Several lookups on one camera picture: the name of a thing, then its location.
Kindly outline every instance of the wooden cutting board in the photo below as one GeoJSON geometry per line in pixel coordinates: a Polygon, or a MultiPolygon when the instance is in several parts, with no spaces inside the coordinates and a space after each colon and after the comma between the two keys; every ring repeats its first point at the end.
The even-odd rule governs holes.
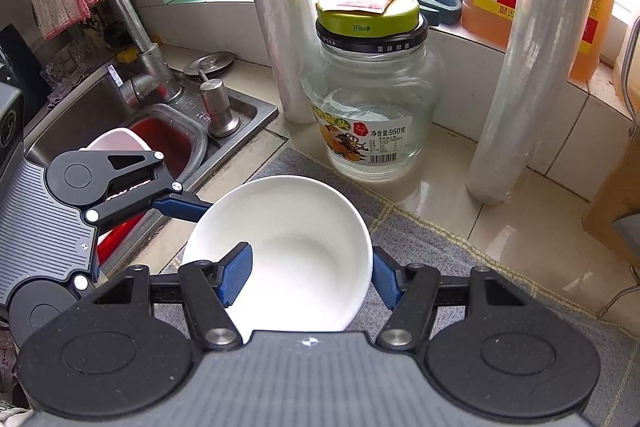
{"type": "Polygon", "coordinates": [[[614,228],[621,217],[640,213],[640,131],[626,146],[622,160],[593,198],[582,216],[584,229],[632,266],[640,267],[640,257],[614,228]]]}

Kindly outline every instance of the bowl rim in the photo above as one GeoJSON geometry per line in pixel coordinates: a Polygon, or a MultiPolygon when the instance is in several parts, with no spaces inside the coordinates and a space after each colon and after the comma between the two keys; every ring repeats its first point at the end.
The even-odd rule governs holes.
{"type": "MultiPolygon", "coordinates": [[[[353,302],[358,302],[357,307],[353,307],[350,306],[350,312],[348,314],[346,314],[345,320],[340,323],[338,325],[339,330],[344,330],[347,326],[349,326],[349,324],[351,323],[351,321],[355,318],[355,315],[358,313],[358,311],[360,310],[360,308],[362,308],[362,305],[364,304],[365,298],[367,296],[367,292],[369,291],[369,285],[371,282],[371,276],[372,276],[372,272],[373,272],[373,247],[371,244],[371,236],[369,234],[369,229],[367,228],[366,223],[364,222],[364,219],[362,219],[362,215],[360,215],[360,212],[357,210],[357,208],[354,206],[353,203],[351,203],[351,201],[348,200],[348,198],[342,194],[339,190],[336,190],[335,188],[331,187],[330,185],[327,185],[326,183],[323,183],[319,180],[313,179],[313,178],[308,178],[307,176],[295,176],[293,174],[278,174],[275,176],[265,176],[263,178],[258,178],[256,180],[251,180],[249,182],[246,182],[242,185],[238,185],[238,187],[233,188],[232,190],[230,190],[228,193],[226,193],[224,196],[222,196],[218,201],[216,201],[208,210],[207,212],[205,212],[205,214],[202,216],[201,220],[204,219],[204,217],[210,213],[213,212],[214,207],[219,204],[219,203],[223,203],[223,201],[225,200],[229,200],[232,198],[233,195],[237,194],[237,192],[241,192],[243,190],[247,190],[246,187],[250,187],[251,185],[254,184],[260,184],[260,183],[264,183],[267,181],[273,181],[275,178],[279,178],[282,180],[287,180],[287,179],[293,179],[297,182],[303,182],[303,183],[309,183],[312,185],[316,185],[318,187],[323,188],[324,190],[328,190],[329,192],[331,192],[332,194],[334,194],[335,196],[338,197],[338,199],[344,203],[348,209],[350,209],[351,214],[354,215],[356,221],[358,222],[363,236],[366,240],[366,248],[367,248],[367,267],[366,267],[366,273],[369,274],[369,277],[366,280],[366,283],[362,283],[362,287],[359,288],[359,290],[356,293],[356,298],[353,299],[353,302]]],[[[184,253],[182,256],[182,259],[180,261],[180,266],[182,266],[183,264],[187,264],[187,263],[192,263],[193,261],[198,261],[198,259],[193,259],[191,261],[187,261],[187,263],[185,262],[185,255],[187,254],[187,249],[189,247],[189,243],[191,242],[191,238],[194,235],[194,232],[196,232],[196,229],[198,227],[198,224],[200,222],[196,223],[196,228],[193,229],[193,231],[191,232],[189,239],[187,241],[187,244],[184,246],[184,253]]]]}

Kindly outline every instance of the green lid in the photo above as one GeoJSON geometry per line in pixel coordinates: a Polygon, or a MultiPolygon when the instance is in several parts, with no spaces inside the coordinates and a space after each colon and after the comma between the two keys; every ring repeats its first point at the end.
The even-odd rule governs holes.
{"type": "Polygon", "coordinates": [[[419,22],[417,0],[392,0],[384,13],[324,10],[319,0],[318,22],[327,30],[346,37],[380,38],[412,31],[419,22]]]}

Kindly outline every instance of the metal wire handle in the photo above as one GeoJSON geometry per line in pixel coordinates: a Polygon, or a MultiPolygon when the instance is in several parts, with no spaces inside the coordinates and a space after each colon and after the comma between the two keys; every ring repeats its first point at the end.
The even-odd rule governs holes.
{"type": "Polygon", "coordinates": [[[620,88],[622,90],[622,98],[625,101],[626,110],[631,115],[633,127],[629,129],[629,137],[633,138],[638,130],[638,115],[634,108],[634,104],[631,102],[629,96],[629,71],[631,70],[631,62],[634,59],[634,53],[636,52],[636,44],[638,43],[638,35],[640,35],[640,17],[638,17],[633,26],[631,26],[631,33],[629,33],[629,42],[626,44],[625,58],[622,60],[622,70],[620,71],[620,88]]]}

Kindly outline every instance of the gray ribbed panel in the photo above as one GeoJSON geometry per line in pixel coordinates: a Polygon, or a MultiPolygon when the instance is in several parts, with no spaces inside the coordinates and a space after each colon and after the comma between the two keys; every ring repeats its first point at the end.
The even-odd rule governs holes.
{"type": "Polygon", "coordinates": [[[95,229],[49,194],[44,174],[18,146],[0,180],[0,306],[25,279],[63,282],[90,268],[95,229]]]}
{"type": "MultiPolygon", "coordinates": [[[[440,397],[408,356],[363,333],[257,331],[231,353],[207,355],[193,378],[153,409],[114,421],[38,413],[24,427],[486,427],[440,397]],[[302,341],[319,341],[313,347],[302,341]]],[[[587,427],[577,415],[548,427],[587,427]]]]}

